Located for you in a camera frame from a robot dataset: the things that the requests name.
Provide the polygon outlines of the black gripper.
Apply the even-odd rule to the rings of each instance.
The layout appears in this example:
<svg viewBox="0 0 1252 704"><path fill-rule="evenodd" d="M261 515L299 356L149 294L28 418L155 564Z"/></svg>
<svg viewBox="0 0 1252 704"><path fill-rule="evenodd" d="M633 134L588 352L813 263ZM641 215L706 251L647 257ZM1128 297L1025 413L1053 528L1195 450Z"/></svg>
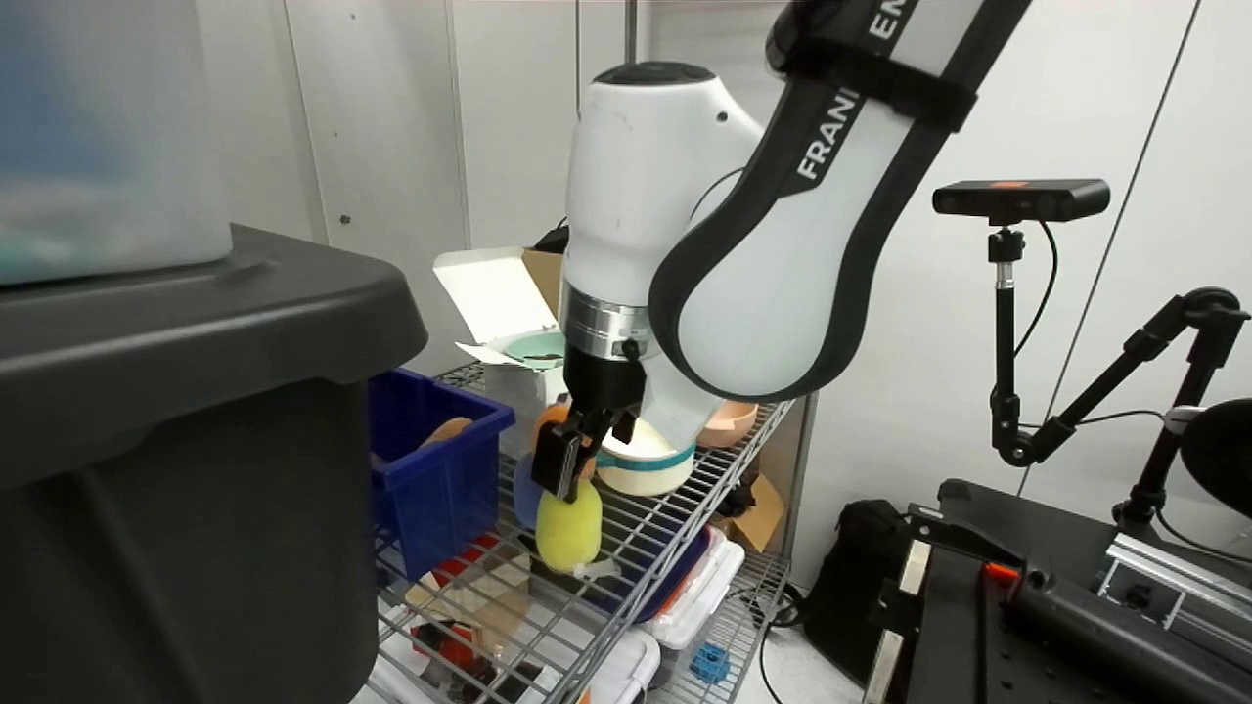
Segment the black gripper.
<svg viewBox="0 0 1252 704"><path fill-rule="evenodd" d="M561 495L574 495L582 442L598 450L605 436L629 442L641 413L647 367L639 343L622 361L598 361L571 348L564 356L564 384L571 390L571 421L545 421L531 455L531 482Z"/></svg>

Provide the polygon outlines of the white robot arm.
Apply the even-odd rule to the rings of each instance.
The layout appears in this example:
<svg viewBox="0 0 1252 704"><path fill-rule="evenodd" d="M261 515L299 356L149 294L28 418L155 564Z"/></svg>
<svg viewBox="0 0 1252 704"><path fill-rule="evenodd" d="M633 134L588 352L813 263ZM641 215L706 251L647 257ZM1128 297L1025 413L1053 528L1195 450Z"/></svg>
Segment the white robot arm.
<svg viewBox="0 0 1252 704"><path fill-rule="evenodd" d="M661 465L691 450L727 400L835 384L895 220L1029 5L789 0L767 36L767 118L701 61L603 71L566 181L571 410L538 429L531 482L571 495L605 455Z"/></svg>

